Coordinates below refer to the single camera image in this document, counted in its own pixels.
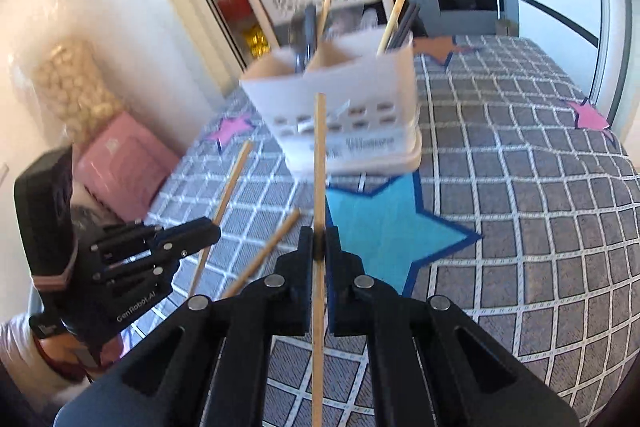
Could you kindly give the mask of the person's left hand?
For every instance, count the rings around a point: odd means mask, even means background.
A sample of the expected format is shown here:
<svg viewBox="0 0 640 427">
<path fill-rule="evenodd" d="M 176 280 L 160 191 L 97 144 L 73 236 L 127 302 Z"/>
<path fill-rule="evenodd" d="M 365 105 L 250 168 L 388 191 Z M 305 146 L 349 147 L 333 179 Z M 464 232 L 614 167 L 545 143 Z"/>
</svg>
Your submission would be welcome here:
<svg viewBox="0 0 640 427">
<path fill-rule="evenodd" d="M 111 225 L 120 225 L 117 218 L 86 206 L 72 207 L 72 221 L 82 239 L 98 235 L 99 231 Z M 47 339 L 35 337 L 35 342 L 47 365 L 69 381 L 81 381 L 85 377 L 94 381 L 118 362 L 125 352 L 120 334 L 107 341 L 98 355 L 93 355 L 88 347 L 69 333 Z"/>
</svg>

